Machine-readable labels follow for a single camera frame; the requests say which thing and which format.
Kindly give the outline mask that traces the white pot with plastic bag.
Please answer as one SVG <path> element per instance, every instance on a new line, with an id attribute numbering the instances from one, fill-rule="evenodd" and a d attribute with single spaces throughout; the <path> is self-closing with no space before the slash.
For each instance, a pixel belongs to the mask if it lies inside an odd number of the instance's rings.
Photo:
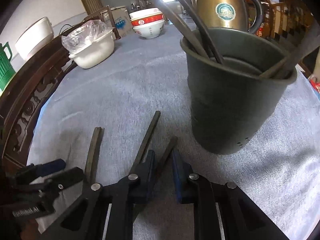
<path id="1" fill-rule="evenodd" d="M 89 69 L 106 60 L 114 52 L 113 28 L 101 20 L 89 20 L 61 37 L 68 57 L 79 67 Z"/>

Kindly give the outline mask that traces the dark wooden sideboard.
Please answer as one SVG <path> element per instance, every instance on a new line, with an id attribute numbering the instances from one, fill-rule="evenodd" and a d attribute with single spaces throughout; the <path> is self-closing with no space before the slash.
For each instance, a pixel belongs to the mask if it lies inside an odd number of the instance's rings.
<path id="1" fill-rule="evenodd" d="M 40 110 L 63 78 L 76 67 L 61 38 L 72 26 L 32 56 L 1 95 L 1 168 L 15 173 L 27 164 Z"/>

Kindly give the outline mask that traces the dark grey utensil holder cup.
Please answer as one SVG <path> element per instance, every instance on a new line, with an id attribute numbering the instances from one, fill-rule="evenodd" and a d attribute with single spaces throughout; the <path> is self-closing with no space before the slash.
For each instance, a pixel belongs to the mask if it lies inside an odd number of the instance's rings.
<path id="1" fill-rule="evenodd" d="M 229 28 L 210 28 L 209 34 L 224 64 L 197 54 L 180 41 L 187 56 L 191 94 L 191 125 L 196 141 L 214 154 L 233 154 L 245 146 L 269 118 L 288 85 L 297 79 L 291 70 L 284 79 L 261 74 L 285 57 L 265 39 Z"/>

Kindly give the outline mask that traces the gold electric kettle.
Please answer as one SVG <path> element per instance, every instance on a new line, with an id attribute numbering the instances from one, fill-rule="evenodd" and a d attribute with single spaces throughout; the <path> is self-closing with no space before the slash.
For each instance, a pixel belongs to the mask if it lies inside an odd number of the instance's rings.
<path id="1" fill-rule="evenodd" d="M 256 10 L 252 25 L 249 25 L 245 0 L 196 0 L 196 10 L 208 28 L 232 28 L 254 34 L 262 24 L 264 14 L 260 0 L 250 1 Z"/>

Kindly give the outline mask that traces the red white stacked bowls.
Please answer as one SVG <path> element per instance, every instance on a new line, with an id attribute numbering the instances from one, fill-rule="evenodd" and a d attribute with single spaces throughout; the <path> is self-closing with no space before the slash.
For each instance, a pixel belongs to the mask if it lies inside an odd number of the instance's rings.
<path id="1" fill-rule="evenodd" d="M 156 38 L 164 29 L 164 15 L 158 8 L 135 11 L 130 13 L 129 16 L 132 29 L 142 38 Z"/>

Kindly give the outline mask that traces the grey table cloth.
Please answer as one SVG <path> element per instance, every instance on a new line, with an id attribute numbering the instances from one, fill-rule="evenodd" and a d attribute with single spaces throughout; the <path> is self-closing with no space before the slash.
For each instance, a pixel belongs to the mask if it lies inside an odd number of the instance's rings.
<path id="1" fill-rule="evenodd" d="M 144 40 L 120 39 L 101 64 L 74 68 L 42 107 L 28 163 L 64 159 L 84 168 L 97 126 L 104 128 L 97 181 L 128 174 L 155 111 L 151 148 L 158 156 L 172 136 L 194 171 L 212 182 L 235 182 L 289 239 L 307 239 L 319 222 L 319 99 L 299 74 L 273 115 L 238 153 L 204 150 L 191 131 L 187 62 L 172 25 Z"/>

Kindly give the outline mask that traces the wooden chair behind table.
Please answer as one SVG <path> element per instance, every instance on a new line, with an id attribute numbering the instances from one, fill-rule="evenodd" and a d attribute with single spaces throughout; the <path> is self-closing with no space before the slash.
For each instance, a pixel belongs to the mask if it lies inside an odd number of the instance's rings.
<path id="1" fill-rule="evenodd" d="M 118 29 L 116 28 L 116 23 L 112 15 L 112 10 L 109 5 L 98 9 L 97 11 L 89 14 L 84 18 L 84 22 L 88 20 L 101 20 L 107 26 L 112 27 L 113 35 L 116 40 L 121 39 Z"/>

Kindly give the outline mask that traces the white rice cooker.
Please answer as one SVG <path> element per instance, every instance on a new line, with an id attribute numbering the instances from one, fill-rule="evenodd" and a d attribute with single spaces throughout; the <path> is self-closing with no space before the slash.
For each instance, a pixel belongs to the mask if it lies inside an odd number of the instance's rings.
<path id="1" fill-rule="evenodd" d="M 52 24 L 48 17 L 33 23 L 15 43 L 15 48 L 24 61 L 28 61 L 54 38 Z"/>

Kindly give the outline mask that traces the green thermos jug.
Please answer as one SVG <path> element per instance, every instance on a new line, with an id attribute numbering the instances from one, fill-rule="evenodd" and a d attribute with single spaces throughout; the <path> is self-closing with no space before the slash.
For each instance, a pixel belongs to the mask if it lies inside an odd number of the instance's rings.
<path id="1" fill-rule="evenodd" d="M 3 92 L 16 72 L 11 65 L 12 51 L 9 42 L 1 44 L 0 53 L 0 89 Z"/>

